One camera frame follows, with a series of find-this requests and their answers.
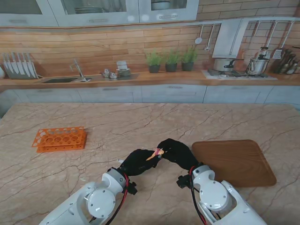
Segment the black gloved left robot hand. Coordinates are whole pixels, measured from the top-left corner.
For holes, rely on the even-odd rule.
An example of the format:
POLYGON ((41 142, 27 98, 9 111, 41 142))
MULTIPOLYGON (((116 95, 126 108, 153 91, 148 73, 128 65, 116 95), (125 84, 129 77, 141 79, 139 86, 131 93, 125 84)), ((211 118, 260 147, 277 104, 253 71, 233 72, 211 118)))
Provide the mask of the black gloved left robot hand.
POLYGON ((137 176, 146 170, 155 168, 161 159, 160 155, 155 155, 152 150, 137 149, 129 154, 129 156, 120 165, 119 169, 127 176, 137 176))

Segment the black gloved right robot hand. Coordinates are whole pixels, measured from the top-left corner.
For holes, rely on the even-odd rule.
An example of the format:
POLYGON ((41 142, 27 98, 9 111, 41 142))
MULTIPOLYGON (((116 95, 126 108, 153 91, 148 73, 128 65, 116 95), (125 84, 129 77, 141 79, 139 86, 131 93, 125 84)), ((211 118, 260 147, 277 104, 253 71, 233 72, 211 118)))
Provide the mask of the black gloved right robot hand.
POLYGON ((189 147, 179 141, 168 138, 157 146, 158 149, 163 150, 162 157, 172 163, 176 163, 182 169, 189 171, 191 168, 202 166, 203 163, 199 162, 193 155, 189 147))

